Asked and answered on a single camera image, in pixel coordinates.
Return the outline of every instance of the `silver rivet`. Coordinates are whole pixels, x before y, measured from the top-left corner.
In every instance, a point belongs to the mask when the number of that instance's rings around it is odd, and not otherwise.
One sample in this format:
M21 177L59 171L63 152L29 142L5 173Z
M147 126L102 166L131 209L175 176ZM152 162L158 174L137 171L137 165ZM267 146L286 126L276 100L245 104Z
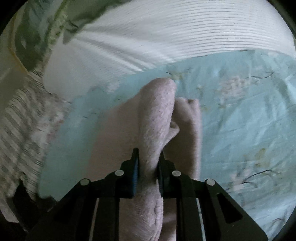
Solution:
M89 184L89 180L88 179L82 179L81 181L80 181L80 185L81 186L86 186L86 185L88 185Z
M124 171L123 170L117 170L116 172L115 172L115 175L116 176L122 176L124 174Z
M215 183L216 183L216 182L215 182L215 180L213 180L213 179L208 179L208 180L207 180L207 184L210 185L210 186L214 186Z
M172 171L172 175L175 176L175 177L179 177L179 176L181 176L181 172L175 170L175 171Z

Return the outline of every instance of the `folded pink garment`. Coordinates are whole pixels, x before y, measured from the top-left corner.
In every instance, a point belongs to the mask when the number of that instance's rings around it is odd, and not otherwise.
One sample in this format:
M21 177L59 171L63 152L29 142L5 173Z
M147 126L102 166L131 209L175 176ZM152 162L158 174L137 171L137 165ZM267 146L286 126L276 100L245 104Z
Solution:
M198 100L175 99L175 92L171 79L151 81L110 111L98 135L86 176L91 180L119 169L139 148L137 194L120 200L120 240L176 240L176 203L160 197L155 170L164 150L177 170L198 179L202 134Z

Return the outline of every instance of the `bed sheet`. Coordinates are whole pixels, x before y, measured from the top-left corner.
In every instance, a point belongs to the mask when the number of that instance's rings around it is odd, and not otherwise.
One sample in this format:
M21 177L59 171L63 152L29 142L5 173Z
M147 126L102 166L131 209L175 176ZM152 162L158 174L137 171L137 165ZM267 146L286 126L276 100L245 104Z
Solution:
M271 51L191 58L76 98L48 152L41 196L59 200L83 178L107 111L157 77L173 79L176 96L200 100L200 179L215 179L274 237L296 204L296 62Z

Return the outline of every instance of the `white ribbed fabric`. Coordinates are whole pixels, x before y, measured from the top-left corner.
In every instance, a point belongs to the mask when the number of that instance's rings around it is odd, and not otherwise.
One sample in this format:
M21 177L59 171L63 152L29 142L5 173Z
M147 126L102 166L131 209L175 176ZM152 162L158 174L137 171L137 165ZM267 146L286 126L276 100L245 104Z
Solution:
M212 53L274 50L296 57L293 36L266 0L134 0L60 39L44 75L72 99L120 76Z

